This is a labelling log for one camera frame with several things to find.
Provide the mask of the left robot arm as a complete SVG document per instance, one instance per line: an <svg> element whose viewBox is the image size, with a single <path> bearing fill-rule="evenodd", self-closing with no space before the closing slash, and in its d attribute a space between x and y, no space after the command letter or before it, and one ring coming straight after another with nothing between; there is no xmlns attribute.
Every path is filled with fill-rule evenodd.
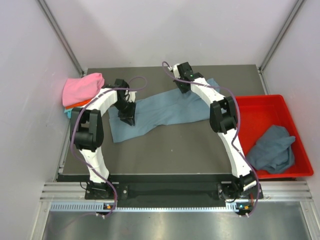
<svg viewBox="0 0 320 240"><path fill-rule="evenodd" d="M104 128L102 116L111 106L118 111L117 117L129 126L135 125L136 92L129 83L116 79L107 84L93 99L83 107L71 111L70 147L79 150L79 158L89 170L86 199L108 199L114 196L114 187L108 182L110 171L107 169L103 153Z"/></svg>

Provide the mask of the grey-blue polo shirt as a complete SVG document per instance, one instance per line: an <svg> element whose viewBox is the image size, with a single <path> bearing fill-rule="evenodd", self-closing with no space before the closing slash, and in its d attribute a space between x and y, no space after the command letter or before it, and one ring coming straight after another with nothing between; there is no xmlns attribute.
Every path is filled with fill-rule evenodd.
<svg viewBox="0 0 320 240"><path fill-rule="evenodd" d="M158 126L208 120L210 107L194 92L181 93L176 88L138 100L134 126L121 121L115 107L109 108L108 114L112 140L121 143L143 136Z"/></svg>

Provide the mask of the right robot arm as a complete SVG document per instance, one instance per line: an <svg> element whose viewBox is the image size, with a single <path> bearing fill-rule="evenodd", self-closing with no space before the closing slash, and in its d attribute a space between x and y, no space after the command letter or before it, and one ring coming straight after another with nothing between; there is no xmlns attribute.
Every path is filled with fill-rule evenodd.
<svg viewBox="0 0 320 240"><path fill-rule="evenodd" d="M183 94L191 91L209 107L210 127L222 140L235 177L233 192L237 197L245 198L260 184L239 140L241 119L235 96L232 92L229 96L219 93L219 87L210 85L202 74L193 71L188 62L169 66L168 70L173 73L173 79Z"/></svg>

